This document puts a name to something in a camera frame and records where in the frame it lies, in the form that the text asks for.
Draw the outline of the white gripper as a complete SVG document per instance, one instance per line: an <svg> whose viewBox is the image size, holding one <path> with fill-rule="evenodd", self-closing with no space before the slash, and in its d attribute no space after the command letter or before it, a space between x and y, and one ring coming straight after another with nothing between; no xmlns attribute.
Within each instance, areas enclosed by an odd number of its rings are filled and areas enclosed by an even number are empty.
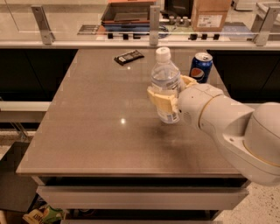
<svg viewBox="0 0 280 224"><path fill-rule="evenodd" d="M158 91L154 87L147 88L147 94L153 105L166 113L177 113L180 119L194 128L200 126L200 117L206 105L224 92L209 84L197 84L189 76L180 75L181 87L186 88L178 97L175 90Z"/></svg>

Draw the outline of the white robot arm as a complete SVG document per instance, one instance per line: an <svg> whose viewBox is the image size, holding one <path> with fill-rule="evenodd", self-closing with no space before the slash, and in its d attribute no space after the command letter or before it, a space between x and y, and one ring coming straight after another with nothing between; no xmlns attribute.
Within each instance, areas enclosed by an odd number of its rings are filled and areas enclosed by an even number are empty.
<svg viewBox="0 0 280 224"><path fill-rule="evenodd" d="M279 185L280 103L248 106L184 75L180 84L180 93L148 87L150 101L208 134L220 154L248 180L262 186Z"/></svg>

